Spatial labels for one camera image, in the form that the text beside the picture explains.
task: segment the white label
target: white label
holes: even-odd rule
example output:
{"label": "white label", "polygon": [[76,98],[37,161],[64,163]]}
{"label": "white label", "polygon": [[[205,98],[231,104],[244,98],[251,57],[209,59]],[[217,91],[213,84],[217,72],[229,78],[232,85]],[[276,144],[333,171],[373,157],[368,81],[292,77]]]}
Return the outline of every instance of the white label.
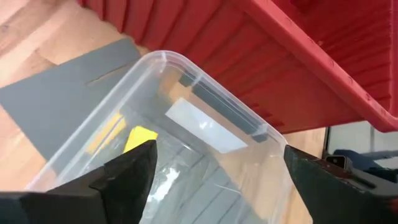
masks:
{"label": "white label", "polygon": [[220,153],[227,153],[248,145],[207,114],[180,98],[166,112],[166,116],[184,127]]}

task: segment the yellow object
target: yellow object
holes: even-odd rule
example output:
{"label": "yellow object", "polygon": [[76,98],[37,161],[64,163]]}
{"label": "yellow object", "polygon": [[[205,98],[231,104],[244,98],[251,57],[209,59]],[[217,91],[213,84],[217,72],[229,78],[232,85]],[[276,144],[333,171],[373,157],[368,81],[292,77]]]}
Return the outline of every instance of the yellow object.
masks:
{"label": "yellow object", "polygon": [[86,152],[94,154],[96,151],[104,148],[126,127],[124,117],[116,113],[102,128],[97,132],[94,140],[87,147]]}
{"label": "yellow object", "polygon": [[134,149],[135,147],[141,145],[142,143],[148,140],[156,140],[156,138],[157,138],[156,132],[148,130],[141,126],[136,126],[130,132],[123,153],[128,152],[131,149]]}

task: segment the plastic container lid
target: plastic container lid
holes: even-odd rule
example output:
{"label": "plastic container lid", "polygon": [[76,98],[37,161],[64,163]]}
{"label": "plastic container lid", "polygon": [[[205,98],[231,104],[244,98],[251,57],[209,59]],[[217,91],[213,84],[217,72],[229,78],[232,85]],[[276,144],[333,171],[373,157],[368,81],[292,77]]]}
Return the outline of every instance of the plastic container lid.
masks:
{"label": "plastic container lid", "polygon": [[102,166],[123,153],[137,128],[158,134],[141,223],[281,222],[292,186],[285,139],[169,51],[140,59],[26,189],[46,191]]}

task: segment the red plastic crate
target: red plastic crate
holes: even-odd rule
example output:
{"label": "red plastic crate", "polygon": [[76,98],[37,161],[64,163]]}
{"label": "red plastic crate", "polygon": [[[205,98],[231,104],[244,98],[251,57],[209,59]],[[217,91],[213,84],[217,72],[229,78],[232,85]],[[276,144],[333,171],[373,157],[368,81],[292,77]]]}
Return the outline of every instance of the red plastic crate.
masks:
{"label": "red plastic crate", "polygon": [[78,0],[151,50],[180,52],[282,133],[398,128],[394,0]]}

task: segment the wooden floor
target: wooden floor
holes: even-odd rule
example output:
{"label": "wooden floor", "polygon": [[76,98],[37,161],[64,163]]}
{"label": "wooden floor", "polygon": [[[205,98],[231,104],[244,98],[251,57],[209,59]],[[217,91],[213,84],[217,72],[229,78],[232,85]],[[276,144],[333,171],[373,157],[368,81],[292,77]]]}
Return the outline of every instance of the wooden floor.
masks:
{"label": "wooden floor", "polygon": [[[0,87],[126,38],[73,0],[0,0]],[[141,54],[147,50],[138,47]],[[286,135],[315,156],[325,130]],[[0,108],[0,190],[22,190],[46,163],[11,117]],[[286,223],[310,223],[297,191],[291,193]]]}

